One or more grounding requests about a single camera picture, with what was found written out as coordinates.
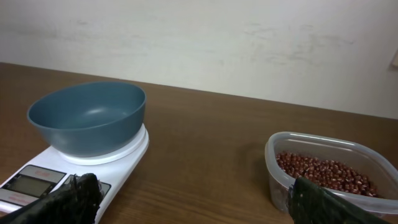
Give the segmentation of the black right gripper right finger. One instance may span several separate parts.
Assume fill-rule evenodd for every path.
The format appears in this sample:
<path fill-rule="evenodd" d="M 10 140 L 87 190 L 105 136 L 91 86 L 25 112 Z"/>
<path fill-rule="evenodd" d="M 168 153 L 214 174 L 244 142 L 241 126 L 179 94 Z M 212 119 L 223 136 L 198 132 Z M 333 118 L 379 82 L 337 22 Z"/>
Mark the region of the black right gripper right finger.
<path fill-rule="evenodd" d="M 303 177 L 289 187 L 286 206 L 295 224 L 389 224 Z"/>

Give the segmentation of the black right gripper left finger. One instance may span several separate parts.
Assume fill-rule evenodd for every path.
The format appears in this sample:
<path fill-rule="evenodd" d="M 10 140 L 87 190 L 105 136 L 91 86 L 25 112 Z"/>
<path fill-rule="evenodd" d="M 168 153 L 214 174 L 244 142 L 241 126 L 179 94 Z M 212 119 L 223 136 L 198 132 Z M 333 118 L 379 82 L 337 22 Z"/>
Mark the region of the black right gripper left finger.
<path fill-rule="evenodd" d="M 102 199 L 96 175 L 74 175 L 44 198 L 1 217 L 1 224 L 94 224 Z"/>

